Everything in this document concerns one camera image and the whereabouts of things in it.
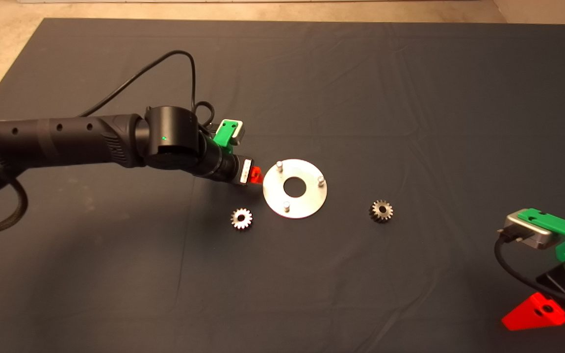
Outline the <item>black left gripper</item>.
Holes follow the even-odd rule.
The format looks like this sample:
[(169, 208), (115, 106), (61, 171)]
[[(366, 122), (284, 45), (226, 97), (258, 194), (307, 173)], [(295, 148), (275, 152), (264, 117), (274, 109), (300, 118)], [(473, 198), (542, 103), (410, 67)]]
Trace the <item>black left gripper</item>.
[(254, 167), (254, 160), (247, 156), (222, 152), (220, 165), (220, 181), (234, 185), (248, 184), (251, 173), (251, 184), (262, 184), (264, 175), (260, 167)]

